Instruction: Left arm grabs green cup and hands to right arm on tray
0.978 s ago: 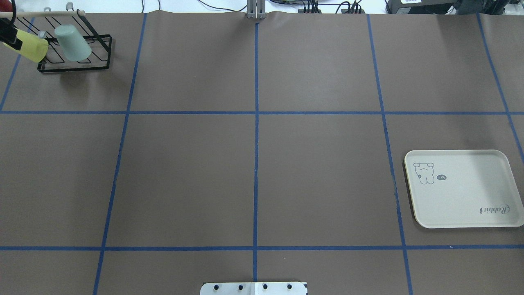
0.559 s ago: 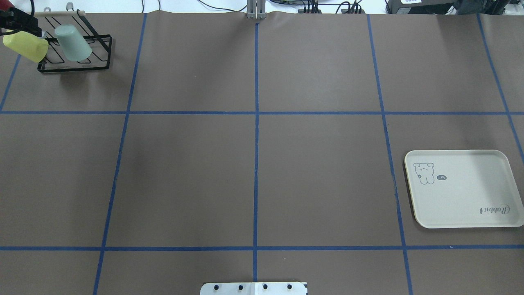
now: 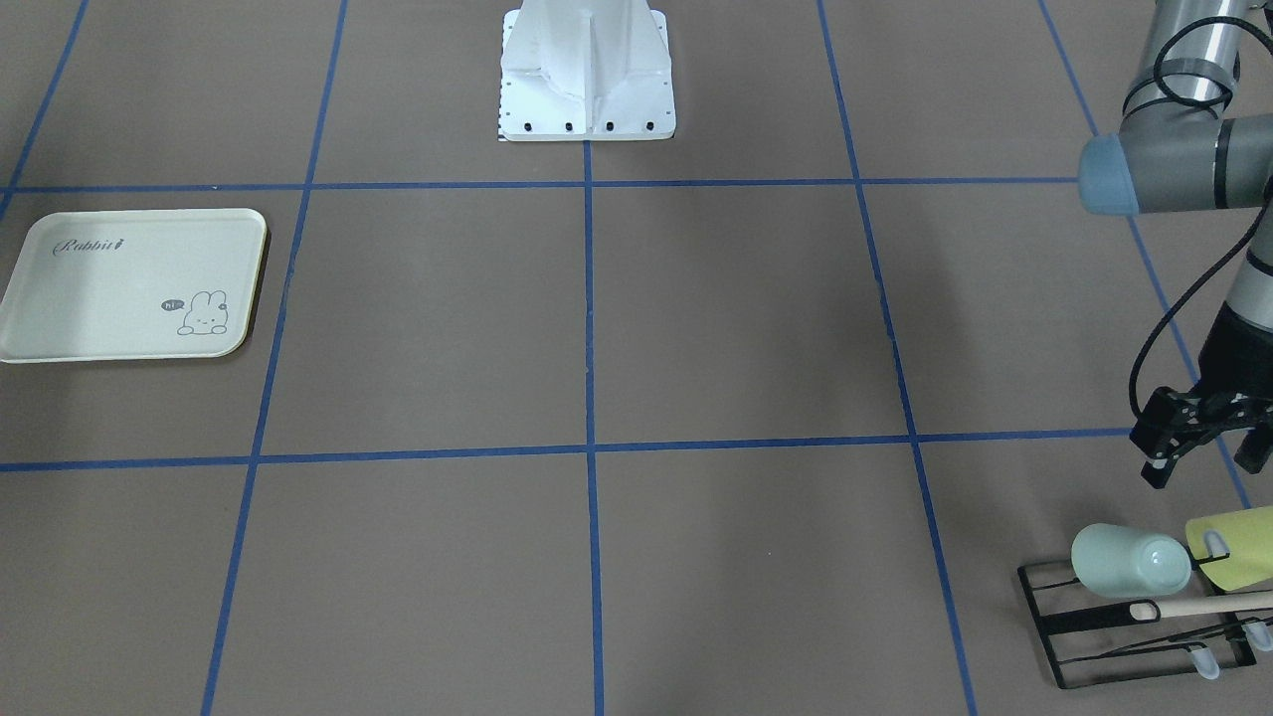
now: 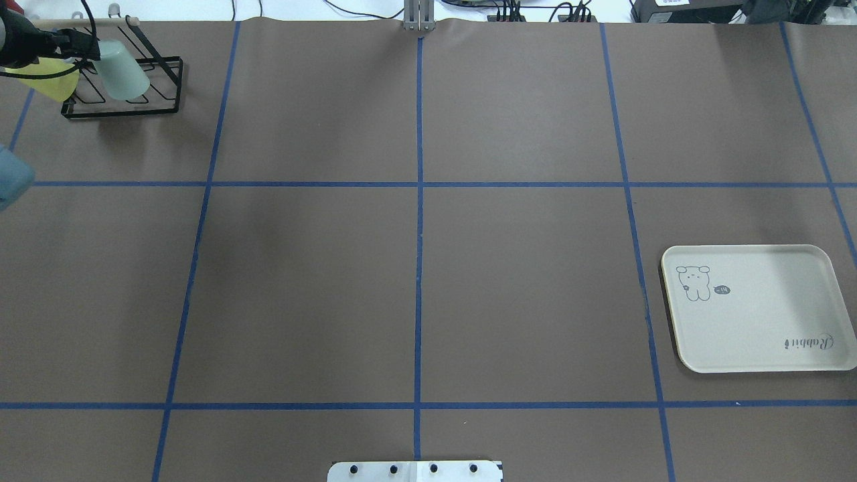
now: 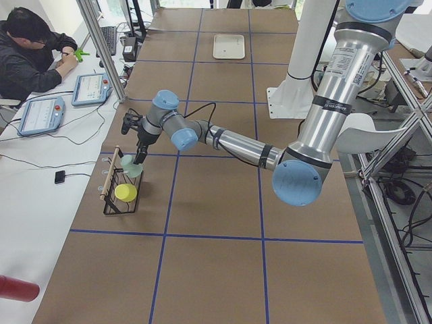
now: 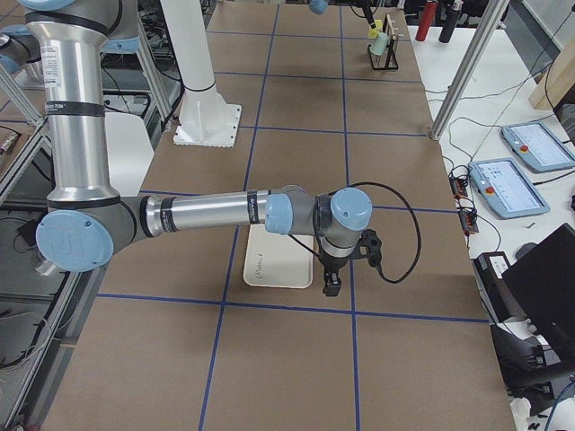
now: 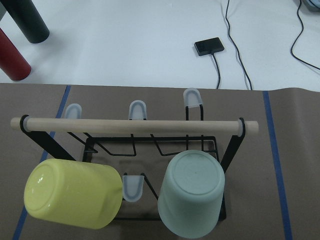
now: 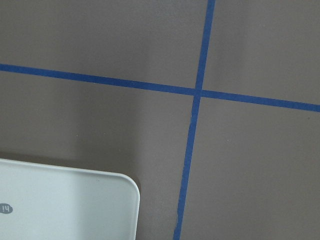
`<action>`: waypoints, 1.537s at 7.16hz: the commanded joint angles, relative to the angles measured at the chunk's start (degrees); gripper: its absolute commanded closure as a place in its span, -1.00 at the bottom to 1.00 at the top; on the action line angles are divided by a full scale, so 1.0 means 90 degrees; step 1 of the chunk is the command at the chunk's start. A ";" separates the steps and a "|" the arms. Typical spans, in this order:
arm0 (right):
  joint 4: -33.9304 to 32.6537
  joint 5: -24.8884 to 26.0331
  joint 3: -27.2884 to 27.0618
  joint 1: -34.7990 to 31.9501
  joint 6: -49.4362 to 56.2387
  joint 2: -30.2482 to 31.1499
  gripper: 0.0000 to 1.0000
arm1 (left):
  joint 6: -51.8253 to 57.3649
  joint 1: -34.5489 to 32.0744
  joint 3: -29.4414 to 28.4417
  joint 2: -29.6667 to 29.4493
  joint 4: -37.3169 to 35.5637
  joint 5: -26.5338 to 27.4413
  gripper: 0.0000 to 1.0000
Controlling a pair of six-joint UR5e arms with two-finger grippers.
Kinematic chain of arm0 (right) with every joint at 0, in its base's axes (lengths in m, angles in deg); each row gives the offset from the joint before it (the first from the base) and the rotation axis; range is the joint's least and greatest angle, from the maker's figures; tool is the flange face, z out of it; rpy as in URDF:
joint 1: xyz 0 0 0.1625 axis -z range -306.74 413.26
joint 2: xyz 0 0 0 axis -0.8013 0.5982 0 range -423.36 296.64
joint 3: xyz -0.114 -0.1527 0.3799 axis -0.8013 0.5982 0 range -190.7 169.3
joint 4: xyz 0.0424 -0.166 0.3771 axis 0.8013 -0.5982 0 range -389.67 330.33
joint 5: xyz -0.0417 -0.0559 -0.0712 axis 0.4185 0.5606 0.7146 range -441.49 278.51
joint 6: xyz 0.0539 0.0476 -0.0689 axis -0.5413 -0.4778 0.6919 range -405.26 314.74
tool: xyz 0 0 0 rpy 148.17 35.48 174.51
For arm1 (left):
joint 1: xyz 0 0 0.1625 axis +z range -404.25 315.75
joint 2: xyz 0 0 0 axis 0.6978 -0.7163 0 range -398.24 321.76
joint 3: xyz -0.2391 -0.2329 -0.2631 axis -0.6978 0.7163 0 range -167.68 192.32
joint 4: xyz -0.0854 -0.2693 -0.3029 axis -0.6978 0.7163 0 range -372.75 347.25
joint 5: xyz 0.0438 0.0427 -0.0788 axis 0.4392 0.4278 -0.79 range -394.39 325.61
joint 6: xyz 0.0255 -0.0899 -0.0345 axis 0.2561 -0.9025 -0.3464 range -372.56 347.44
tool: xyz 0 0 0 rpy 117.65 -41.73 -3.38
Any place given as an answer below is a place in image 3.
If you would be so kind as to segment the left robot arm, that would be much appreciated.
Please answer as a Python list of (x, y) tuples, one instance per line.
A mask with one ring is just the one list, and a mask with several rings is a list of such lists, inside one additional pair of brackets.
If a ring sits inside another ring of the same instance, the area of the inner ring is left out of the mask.
[(1207, 268), (1164, 313), (1129, 372), (1129, 437), (1155, 489), (1169, 484), (1179, 459), (1225, 434), (1242, 434), (1235, 462), (1244, 471), (1258, 474), (1270, 457), (1272, 118), (1228, 116), (1241, 38), (1270, 46), (1270, 28), (1251, 22), (1251, 9), (1250, 1), (1156, 3), (1120, 126), (1086, 141), (1080, 155), (1080, 200), (1095, 217), (1256, 209), (1222, 257), (1240, 259), (1240, 268), (1197, 354), (1195, 383), (1138, 395), (1155, 340), (1217, 268)]

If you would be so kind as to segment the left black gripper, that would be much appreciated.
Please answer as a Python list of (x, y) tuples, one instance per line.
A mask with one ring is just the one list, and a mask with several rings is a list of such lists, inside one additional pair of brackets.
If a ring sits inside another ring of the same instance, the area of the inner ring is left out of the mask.
[(1129, 440), (1144, 456), (1142, 480), (1164, 489), (1179, 459), (1211, 443), (1218, 426), (1250, 428), (1234, 462), (1248, 474), (1263, 471), (1273, 445), (1270, 363), (1270, 330), (1222, 304), (1197, 357), (1195, 386), (1156, 389), (1136, 418)]

